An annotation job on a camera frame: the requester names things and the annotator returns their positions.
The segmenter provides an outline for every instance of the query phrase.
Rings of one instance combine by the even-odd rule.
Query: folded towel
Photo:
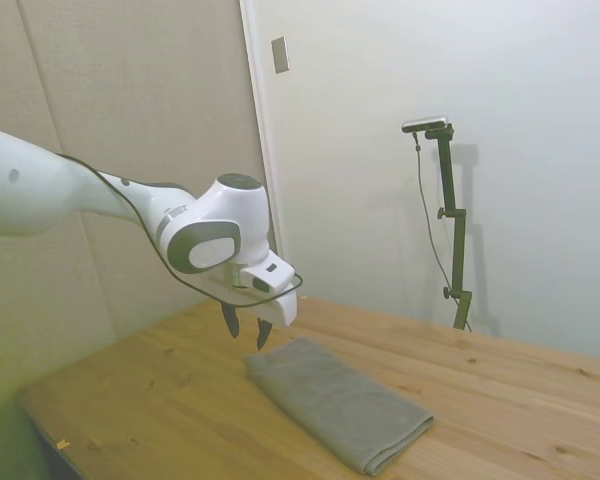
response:
[[[433,415],[331,352],[297,338],[249,355],[256,384],[354,470],[375,476],[427,430]]]

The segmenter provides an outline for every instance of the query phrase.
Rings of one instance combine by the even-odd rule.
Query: wood grain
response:
[[[428,408],[434,427],[379,478],[600,479],[600,360],[300,300],[267,350],[305,335]],[[248,379],[207,302],[28,388],[22,403],[92,479],[361,478]]]

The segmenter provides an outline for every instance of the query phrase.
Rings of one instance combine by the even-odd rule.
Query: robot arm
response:
[[[180,185],[98,172],[0,132],[0,235],[44,231],[74,210],[144,228],[179,281],[222,303],[234,337],[236,307],[258,316],[258,348],[272,324],[286,326],[296,316],[296,274],[269,249],[267,194],[256,180],[222,175],[195,198]]]

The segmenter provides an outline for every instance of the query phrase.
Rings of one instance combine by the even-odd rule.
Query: black cable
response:
[[[424,207],[424,218],[427,220],[427,232],[429,233],[429,243],[431,244],[431,249],[433,250],[433,255],[436,257],[436,262],[438,263],[438,267],[440,267],[440,271],[442,272],[442,276],[444,277],[444,281],[447,283],[447,288],[451,290],[451,283],[449,282],[449,277],[447,276],[447,272],[445,272],[444,267],[442,266],[442,262],[440,261],[440,257],[438,256],[438,249],[436,248],[435,243],[433,242],[433,234],[431,233],[431,220],[429,220],[429,209],[427,208],[427,201],[424,199],[424,189],[422,188],[422,166],[420,160],[420,142],[418,142],[418,134],[413,132],[413,139],[416,141],[416,154],[418,155],[418,187],[420,188],[420,198],[422,199],[422,206]],[[454,302],[456,302],[456,306],[458,306],[458,300],[451,297]],[[467,319],[467,328],[470,332],[473,332],[471,325],[469,324],[469,320]]]
[[[120,197],[122,197],[122,199],[129,204],[129,206],[131,207],[131,209],[134,211],[134,213],[138,217],[138,220],[140,220],[140,225],[142,226],[142,230],[144,230],[145,235],[149,239],[149,243],[151,243],[151,246],[153,247],[153,250],[158,255],[158,258],[160,259],[160,261],[164,265],[164,268],[166,268],[167,271],[169,272],[169,274],[173,278],[175,278],[178,282],[180,282],[181,284],[183,284],[183,285],[185,285],[185,286],[187,286],[187,287],[195,290],[196,292],[202,293],[203,295],[206,295],[209,298],[212,298],[214,300],[217,300],[220,303],[224,303],[224,304],[229,305],[229,306],[234,307],[234,308],[250,308],[250,307],[256,307],[258,305],[263,305],[265,303],[269,303],[269,302],[272,302],[274,300],[277,300],[278,298],[280,298],[280,297],[282,297],[282,296],[284,296],[284,295],[286,295],[288,293],[291,293],[291,292],[297,290],[304,283],[304,279],[298,273],[294,272],[293,276],[299,280],[298,285],[294,285],[289,290],[285,290],[284,292],[279,293],[277,295],[274,295],[271,298],[265,298],[264,300],[260,300],[258,302],[253,302],[253,303],[247,303],[247,304],[244,304],[244,305],[237,305],[237,304],[234,304],[234,303],[229,303],[229,302],[226,302],[226,301],[222,300],[221,298],[216,297],[215,295],[212,295],[209,292],[205,292],[201,288],[198,288],[195,285],[190,284],[186,280],[181,279],[178,275],[176,275],[175,273],[173,273],[173,270],[171,270],[171,267],[169,266],[169,264],[162,257],[162,255],[160,254],[160,250],[158,249],[158,247],[156,246],[155,242],[153,241],[153,237],[151,236],[151,233],[149,232],[149,229],[147,228],[147,225],[144,223],[144,219],[142,218],[142,215],[140,215],[140,212],[138,211],[138,209],[136,208],[136,206],[133,204],[133,202],[131,200],[129,200],[127,198],[126,195],[124,195],[121,191],[119,191],[116,187],[114,187],[111,184],[111,182],[109,182],[109,180],[107,180],[106,178],[104,178],[102,176],[102,174],[98,170],[96,170],[95,168],[93,168],[88,163],[83,162],[82,160],[80,160],[78,158],[72,157],[71,155],[64,155],[62,153],[57,153],[56,155],[58,155],[58,156],[60,156],[62,158],[65,158],[67,160],[70,160],[70,161],[72,161],[74,163],[77,163],[78,165],[83,166],[84,168],[86,168],[87,170],[89,170],[91,173],[93,173],[102,183],[104,183],[111,190],[113,190],[115,193],[117,193],[118,195],[120,195]]]

